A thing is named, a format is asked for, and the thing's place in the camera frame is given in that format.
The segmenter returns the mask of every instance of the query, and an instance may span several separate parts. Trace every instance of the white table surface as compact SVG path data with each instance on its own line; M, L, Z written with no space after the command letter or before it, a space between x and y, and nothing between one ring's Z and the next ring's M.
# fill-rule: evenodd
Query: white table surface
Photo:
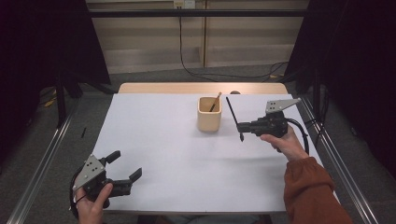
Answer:
M93 155L102 158L120 151L121 157L106 166L108 178L126 179L140 167L143 175L134 183L131 195L111 198L107 210L149 214L285 211L285 156L252 133L245 133L242 143L225 96L239 122L263 117L268 100L291 96L222 95L216 133L197 129L197 102L202 96L216 95L114 95ZM284 113L304 126L295 105ZM304 145L299 130L291 126ZM308 139L310 155L321 164Z

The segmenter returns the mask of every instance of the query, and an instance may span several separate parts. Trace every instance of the wooden stick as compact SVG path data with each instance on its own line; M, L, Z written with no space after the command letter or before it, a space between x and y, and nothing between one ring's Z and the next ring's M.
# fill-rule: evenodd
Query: wooden stick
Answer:
M212 107L210 107L209 112L212 112L212 111L213 111L213 109L215 108L215 105L216 105L216 104L218 103L218 101L219 101L220 96L221 96L221 91L219 92L218 97L216 97L215 102L213 103Z

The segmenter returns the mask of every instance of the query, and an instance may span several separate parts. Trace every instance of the human hand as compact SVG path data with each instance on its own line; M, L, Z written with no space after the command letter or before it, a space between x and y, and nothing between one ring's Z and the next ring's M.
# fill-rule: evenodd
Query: human hand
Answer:
M288 161L297 161L309 157L290 125L288 127L288 132L281 138L277 138L271 134L262 134L260 139L270 143L273 148L281 150Z
M79 224L102 224L103 223L103 204L113 190L111 183L106 184L99 193L95 202L91 202L84 197L86 192L80 188L76 192L76 199L78 201L78 222Z

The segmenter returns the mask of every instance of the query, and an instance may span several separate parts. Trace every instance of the cable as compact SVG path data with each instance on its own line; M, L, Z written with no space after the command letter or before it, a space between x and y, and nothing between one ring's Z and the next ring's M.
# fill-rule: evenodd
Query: cable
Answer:
M202 73L202 74L198 74L198 73L193 73L192 71L190 71L189 69L187 69L187 67L184 64L183 61L183 54L182 54L182 46L183 46L183 41L182 41L182 27L181 27L181 17L178 18L178 23L179 23L179 52L180 52L180 60L181 60L181 65L183 66L184 70L189 73L191 76L193 77L198 77L198 78L203 78L209 81L214 81L214 82L218 82L215 79L209 78L209 77L203 77L203 76L216 76L216 77L244 77L244 78L259 78L259 77L266 77L265 80L263 80L262 82L267 81L268 79L270 79L270 76L276 71L278 70L280 67L282 67L282 65L289 63L289 62L282 62L282 63L274 63L271 65L270 68L270 72L264 75L259 75L259 76L253 76L253 77L246 77L246 76L238 76L238 75L228 75L228 74L217 74L217 73Z
M308 134L306 134L304 132L303 126L295 119L286 119L287 122L294 124L295 126L297 126L300 129L301 134L303 135L303 139L304 139L304 149L306 154L309 155L309 144L308 144Z
M79 198L76 202L74 202L74 193L73 193L73 186L75 185L75 181L79 173L82 171L82 168L84 165L80 166L76 172L74 173L72 180L70 181L70 188L69 188L69 202L70 202L70 208L69 210L72 211L73 216L78 220L78 210L77 210L77 203L79 200L82 198L86 197L87 195L84 195L83 197Z
M327 112L329 110L330 95L329 95L329 91L328 91L327 88L325 89L322 102L323 102L323 104L322 104L321 109L320 109L319 119L311 119L311 120L308 120L308 121L306 121L304 123L305 125L310 123L309 126L306 126L306 129L309 129L314 124L318 123L318 135L315 138L315 147L318 146L318 139L320 138L320 136L323 133L324 126L325 126L325 121L326 121L326 117L327 117Z

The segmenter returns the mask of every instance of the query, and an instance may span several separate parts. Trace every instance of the sleeve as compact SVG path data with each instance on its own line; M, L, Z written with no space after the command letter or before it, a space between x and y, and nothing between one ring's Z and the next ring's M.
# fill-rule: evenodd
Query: sleeve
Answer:
M284 200L290 223L352 223L335 199L334 183L315 158L290 161L285 173Z

